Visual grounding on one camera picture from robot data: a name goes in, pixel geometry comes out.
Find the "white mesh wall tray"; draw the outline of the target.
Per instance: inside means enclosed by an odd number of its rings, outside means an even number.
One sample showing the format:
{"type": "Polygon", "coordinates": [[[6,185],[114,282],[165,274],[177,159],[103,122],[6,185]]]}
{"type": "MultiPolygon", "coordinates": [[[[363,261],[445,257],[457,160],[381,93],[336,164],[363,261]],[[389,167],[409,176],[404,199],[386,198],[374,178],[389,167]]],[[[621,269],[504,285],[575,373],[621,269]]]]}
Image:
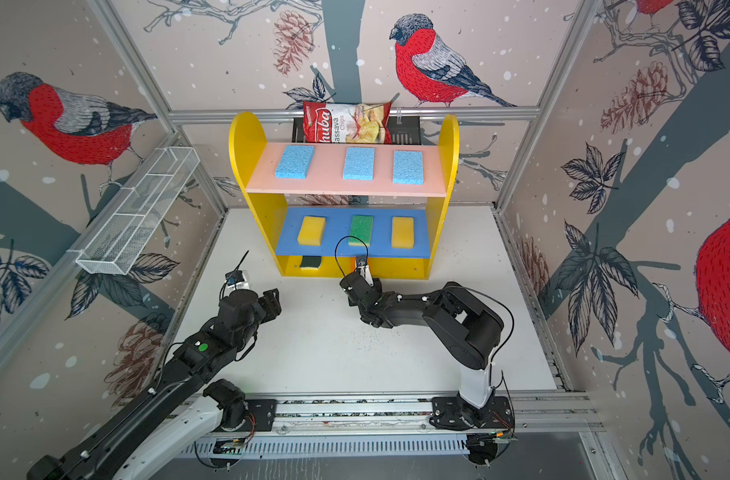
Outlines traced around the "white mesh wall tray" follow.
{"type": "Polygon", "coordinates": [[[77,265],[89,274],[126,275],[200,164],[191,147],[157,149],[135,185],[82,249],[77,265]]]}

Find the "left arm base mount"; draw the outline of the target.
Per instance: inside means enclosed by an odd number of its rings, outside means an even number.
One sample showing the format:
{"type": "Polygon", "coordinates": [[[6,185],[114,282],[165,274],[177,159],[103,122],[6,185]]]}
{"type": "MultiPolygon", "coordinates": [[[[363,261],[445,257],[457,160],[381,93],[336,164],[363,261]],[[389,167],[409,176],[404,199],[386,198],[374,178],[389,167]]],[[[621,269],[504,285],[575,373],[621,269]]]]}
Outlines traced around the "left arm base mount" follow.
{"type": "Polygon", "coordinates": [[[276,399],[248,399],[225,379],[210,383],[203,397],[215,402],[217,432],[270,432],[278,406],[276,399]]]}

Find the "red cassava chips bag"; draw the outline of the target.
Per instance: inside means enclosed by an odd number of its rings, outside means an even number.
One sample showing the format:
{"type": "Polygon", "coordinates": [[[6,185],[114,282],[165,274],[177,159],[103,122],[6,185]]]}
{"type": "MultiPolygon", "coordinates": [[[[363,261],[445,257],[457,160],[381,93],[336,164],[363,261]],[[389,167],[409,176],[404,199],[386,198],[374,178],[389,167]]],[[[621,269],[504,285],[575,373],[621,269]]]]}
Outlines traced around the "red cassava chips bag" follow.
{"type": "Polygon", "coordinates": [[[392,103],[304,102],[302,127],[310,143],[389,144],[392,103]]]}

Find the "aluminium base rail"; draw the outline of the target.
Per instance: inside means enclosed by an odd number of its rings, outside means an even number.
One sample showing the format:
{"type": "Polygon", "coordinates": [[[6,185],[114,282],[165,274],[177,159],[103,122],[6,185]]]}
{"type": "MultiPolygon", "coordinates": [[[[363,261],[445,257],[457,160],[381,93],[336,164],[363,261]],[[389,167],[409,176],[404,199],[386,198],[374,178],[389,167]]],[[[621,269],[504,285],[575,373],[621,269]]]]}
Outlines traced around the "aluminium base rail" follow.
{"type": "Polygon", "coordinates": [[[252,417],[227,430],[209,398],[181,407],[120,465],[119,477],[149,478],[171,460],[226,468],[240,460],[455,455],[486,465],[528,433],[576,433],[601,423],[581,395],[531,392],[496,397],[480,427],[462,422],[453,397],[253,399],[252,417]]]}

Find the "dark green wavy sponge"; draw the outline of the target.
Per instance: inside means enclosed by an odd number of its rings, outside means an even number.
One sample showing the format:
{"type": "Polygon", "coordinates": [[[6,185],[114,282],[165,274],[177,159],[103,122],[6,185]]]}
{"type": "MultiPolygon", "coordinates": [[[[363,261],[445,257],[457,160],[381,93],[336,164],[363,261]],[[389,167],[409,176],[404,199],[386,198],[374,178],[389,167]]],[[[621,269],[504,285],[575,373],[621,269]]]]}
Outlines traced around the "dark green wavy sponge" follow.
{"type": "Polygon", "coordinates": [[[299,265],[300,269],[319,269],[322,264],[322,258],[320,256],[302,256],[299,265]]]}

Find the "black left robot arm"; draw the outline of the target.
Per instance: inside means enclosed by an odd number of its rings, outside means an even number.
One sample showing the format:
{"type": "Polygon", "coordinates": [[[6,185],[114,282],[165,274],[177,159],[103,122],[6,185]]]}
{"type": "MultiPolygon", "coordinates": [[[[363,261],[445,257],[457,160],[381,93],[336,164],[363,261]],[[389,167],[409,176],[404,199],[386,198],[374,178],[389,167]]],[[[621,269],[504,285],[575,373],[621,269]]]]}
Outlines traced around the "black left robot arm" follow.
{"type": "Polygon", "coordinates": [[[185,400],[225,367],[243,359],[259,327],[282,312],[280,293],[238,289],[219,300],[218,314],[180,343],[146,391],[106,425],[60,457],[45,455],[28,479],[110,479],[185,400]]]}

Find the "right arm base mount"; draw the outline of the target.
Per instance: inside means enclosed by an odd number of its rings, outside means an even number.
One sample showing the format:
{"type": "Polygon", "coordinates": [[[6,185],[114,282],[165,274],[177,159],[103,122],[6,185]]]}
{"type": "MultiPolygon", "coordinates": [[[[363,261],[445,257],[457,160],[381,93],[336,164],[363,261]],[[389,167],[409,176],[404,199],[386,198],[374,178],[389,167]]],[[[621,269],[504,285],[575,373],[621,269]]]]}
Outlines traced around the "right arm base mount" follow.
{"type": "Polygon", "coordinates": [[[492,395],[482,407],[474,407],[455,396],[433,397],[429,424],[436,429],[466,431],[470,429],[511,430],[515,421],[511,402],[505,396],[492,395]]]}

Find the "light blue sponge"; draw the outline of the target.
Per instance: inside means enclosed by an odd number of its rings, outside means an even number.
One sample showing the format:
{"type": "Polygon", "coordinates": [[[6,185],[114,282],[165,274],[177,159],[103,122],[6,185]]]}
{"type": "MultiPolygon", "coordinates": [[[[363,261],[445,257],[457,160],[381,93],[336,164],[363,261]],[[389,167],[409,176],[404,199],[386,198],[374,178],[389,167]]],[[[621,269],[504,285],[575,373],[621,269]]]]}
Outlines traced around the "light blue sponge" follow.
{"type": "Polygon", "coordinates": [[[394,184],[422,185],[424,183],[422,152],[395,150],[393,153],[392,181],[394,184]]]}
{"type": "Polygon", "coordinates": [[[375,149],[348,147],[346,150],[343,179],[372,181],[374,178],[375,149]]]}
{"type": "Polygon", "coordinates": [[[275,169],[275,177],[279,179],[305,179],[314,153],[315,147],[311,145],[293,144],[286,146],[275,169]]]}

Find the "yellow shelf unit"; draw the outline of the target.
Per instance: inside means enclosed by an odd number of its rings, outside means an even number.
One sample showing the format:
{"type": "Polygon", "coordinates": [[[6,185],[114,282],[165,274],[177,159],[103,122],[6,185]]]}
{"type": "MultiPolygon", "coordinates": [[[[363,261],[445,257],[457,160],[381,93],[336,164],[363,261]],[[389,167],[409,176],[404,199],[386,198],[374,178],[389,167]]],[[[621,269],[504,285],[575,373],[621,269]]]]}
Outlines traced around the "yellow shelf unit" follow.
{"type": "MultiPolygon", "coordinates": [[[[229,132],[231,167],[280,274],[291,277],[340,278],[354,269],[357,256],[367,255],[370,270],[376,277],[425,280],[430,276],[456,178],[445,197],[413,197],[425,202],[416,208],[372,205],[291,206],[288,197],[296,194],[249,193],[246,190],[245,177],[253,172],[268,143],[270,141],[256,115],[245,112],[234,118],[229,132]],[[374,217],[369,247],[348,244],[351,218],[354,215],[374,217]],[[326,218],[320,247],[301,246],[297,243],[297,235],[305,216],[326,218]],[[414,218],[413,249],[391,247],[392,218],[395,216],[414,218]],[[300,269],[302,256],[320,256],[320,268],[300,269]]],[[[455,116],[448,115],[444,118],[435,146],[450,150],[459,166],[460,127],[455,116]]]]}

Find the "pink upper shelf board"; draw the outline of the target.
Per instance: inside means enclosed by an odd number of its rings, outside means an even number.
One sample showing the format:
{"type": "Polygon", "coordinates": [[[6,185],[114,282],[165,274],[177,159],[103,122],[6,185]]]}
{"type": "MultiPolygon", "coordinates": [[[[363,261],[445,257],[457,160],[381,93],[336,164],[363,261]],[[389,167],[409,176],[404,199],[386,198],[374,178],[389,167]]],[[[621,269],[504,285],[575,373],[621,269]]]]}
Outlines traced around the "pink upper shelf board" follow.
{"type": "Polygon", "coordinates": [[[345,144],[316,144],[304,179],[281,179],[275,170],[286,143],[268,143],[247,180],[249,193],[367,195],[387,197],[437,197],[449,194],[454,185],[458,161],[452,152],[436,146],[376,145],[373,179],[348,180],[343,177],[345,144]],[[421,185],[393,181],[393,157],[397,151],[419,151],[423,157],[424,182],[421,185]]]}

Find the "yellow sponge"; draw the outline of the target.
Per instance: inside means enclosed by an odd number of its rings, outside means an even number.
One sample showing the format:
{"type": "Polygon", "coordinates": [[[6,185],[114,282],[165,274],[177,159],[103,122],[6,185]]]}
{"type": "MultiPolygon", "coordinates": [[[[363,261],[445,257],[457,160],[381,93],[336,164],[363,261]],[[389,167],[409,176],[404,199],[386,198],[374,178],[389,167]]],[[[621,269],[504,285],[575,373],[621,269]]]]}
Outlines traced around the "yellow sponge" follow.
{"type": "Polygon", "coordinates": [[[413,217],[392,218],[391,247],[410,250],[415,246],[415,220],[413,217]]]}
{"type": "Polygon", "coordinates": [[[305,216],[302,220],[297,243],[301,246],[320,247],[326,228],[326,218],[305,216]]]}

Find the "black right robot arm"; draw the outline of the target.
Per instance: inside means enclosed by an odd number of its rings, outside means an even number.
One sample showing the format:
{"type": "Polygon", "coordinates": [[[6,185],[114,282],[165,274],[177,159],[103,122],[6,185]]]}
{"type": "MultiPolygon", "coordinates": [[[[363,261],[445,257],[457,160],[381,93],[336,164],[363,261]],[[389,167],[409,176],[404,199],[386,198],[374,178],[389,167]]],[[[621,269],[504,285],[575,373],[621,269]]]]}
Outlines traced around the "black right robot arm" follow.
{"type": "Polygon", "coordinates": [[[382,289],[354,271],[340,281],[349,305],[374,328],[426,327],[438,338],[462,371],[461,405],[481,410],[494,393],[492,359],[501,345],[504,320],[474,292],[450,281],[425,294],[399,294],[382,289]]]}

